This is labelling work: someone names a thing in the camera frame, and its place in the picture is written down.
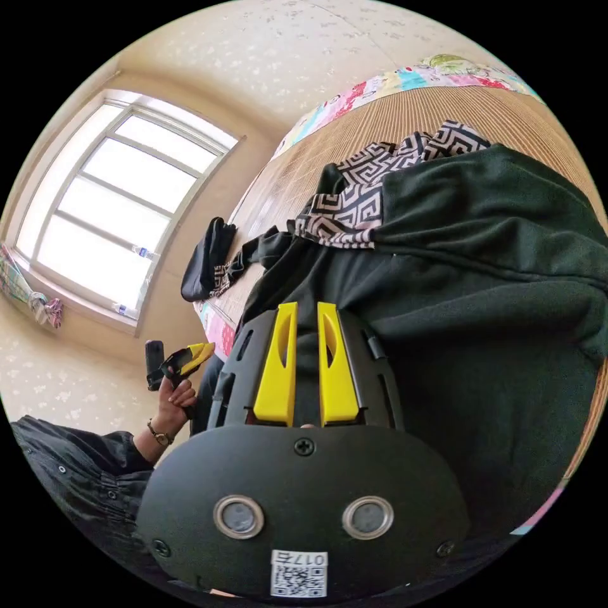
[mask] hand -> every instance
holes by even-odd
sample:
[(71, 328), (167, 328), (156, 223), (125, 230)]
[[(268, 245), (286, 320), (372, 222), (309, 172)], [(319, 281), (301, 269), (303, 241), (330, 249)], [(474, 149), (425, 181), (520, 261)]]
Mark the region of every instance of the hand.
[(158, 417), (167, 422), (180, 422), (183, 426), (187, 421), (184, 408), (196, 403), (196, 392), (190, 380), (182, 380), (174, 389), (171, 380), (163, 378), (158, 390)]

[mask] curtain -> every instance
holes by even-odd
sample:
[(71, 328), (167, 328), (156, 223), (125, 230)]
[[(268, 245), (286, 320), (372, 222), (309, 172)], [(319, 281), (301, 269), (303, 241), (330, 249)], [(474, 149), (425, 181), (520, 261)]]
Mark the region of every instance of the curtain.
[(26, 304), (40, 325), (48, 322), (54, 329), (61, 327), (61, 300), (54, 298), (49, 301), (44, 294), (33, 291), (4, 243), (0, 249), (0, 289), (8, 297)]

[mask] windowsill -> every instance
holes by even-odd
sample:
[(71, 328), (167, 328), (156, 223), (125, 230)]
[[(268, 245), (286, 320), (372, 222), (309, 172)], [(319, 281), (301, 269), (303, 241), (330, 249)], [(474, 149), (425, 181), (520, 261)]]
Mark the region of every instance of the windowsill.
[(25, 280), (30, 284), (30, 287), (34, 291), (44, 293), (50, 300), (52, 298), (59, 298), (67, 309), (71, 309), (93, 321), (112, 327), (123, 333), (136, 336), (137, 321), (134, 319), (124, 317), (112, 310), (107, 310), (93, 302), (89, 302), (64, 287), (57, 285), (53, 281), (50, 281), (46, 277), (43, 277), (39, 272), (30, 268), (29, 262), (21, 256), (18, 251), (14, 249), (11, 250), (11, 255), (17, 266), (19, 266)]

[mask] qr code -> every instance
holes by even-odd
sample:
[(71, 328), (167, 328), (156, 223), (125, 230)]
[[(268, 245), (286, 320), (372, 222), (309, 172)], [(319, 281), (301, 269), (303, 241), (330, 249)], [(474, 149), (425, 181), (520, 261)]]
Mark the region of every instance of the qr code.
[(275, 597), (326, 597), (326, 554), (275, 552), (270, 594)]

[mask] window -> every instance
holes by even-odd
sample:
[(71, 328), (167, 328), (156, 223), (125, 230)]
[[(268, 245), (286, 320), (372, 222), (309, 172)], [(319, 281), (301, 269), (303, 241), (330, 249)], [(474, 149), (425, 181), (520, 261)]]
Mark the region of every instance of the window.
[(137, 319), (172, 229), (235, 144), (186, 110), (113, 92), (55, 156), (14, 246), (50, 281)]

